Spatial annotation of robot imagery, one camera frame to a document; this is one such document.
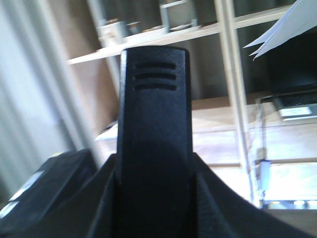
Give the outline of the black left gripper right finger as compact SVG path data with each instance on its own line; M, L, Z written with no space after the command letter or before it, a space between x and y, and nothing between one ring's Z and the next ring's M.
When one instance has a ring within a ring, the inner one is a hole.
M193 154L200 238L310 238L311 234L256 208Z

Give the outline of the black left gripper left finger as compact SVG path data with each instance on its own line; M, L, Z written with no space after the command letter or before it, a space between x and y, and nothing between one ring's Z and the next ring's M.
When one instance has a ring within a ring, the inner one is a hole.
M0 212L3 238L112 238L116 155L98 168L90 153L50 157Z

